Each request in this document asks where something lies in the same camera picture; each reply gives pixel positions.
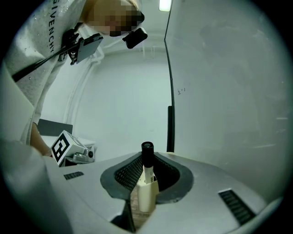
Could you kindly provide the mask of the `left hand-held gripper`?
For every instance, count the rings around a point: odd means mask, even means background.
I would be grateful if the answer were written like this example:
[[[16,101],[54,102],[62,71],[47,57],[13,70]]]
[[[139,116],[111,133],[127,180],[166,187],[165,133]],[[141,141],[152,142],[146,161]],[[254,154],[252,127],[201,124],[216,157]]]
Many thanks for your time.
[[[93,147],[86,147],[65,130],[51,146],[51,155],[59,167],[95,162]]]

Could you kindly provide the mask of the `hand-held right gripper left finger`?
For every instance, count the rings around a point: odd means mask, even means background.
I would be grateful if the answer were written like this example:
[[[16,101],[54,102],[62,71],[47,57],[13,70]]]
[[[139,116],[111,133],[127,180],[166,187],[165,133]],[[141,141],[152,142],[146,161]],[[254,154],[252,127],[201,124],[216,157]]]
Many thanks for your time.
[[[58,167],[44,157],[49,179],[46,209],[70,234],[131,234],[136,231],[130,195],[142,170],[141,153],[84,165]]]

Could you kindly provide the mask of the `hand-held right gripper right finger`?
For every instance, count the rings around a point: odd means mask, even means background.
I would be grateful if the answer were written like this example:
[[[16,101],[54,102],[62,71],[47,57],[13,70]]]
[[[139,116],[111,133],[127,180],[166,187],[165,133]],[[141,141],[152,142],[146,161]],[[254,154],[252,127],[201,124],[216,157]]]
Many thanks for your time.
[[[251,233],[264,199],[224,170],[167,153],[155,153],[160,193],[144,234]]]

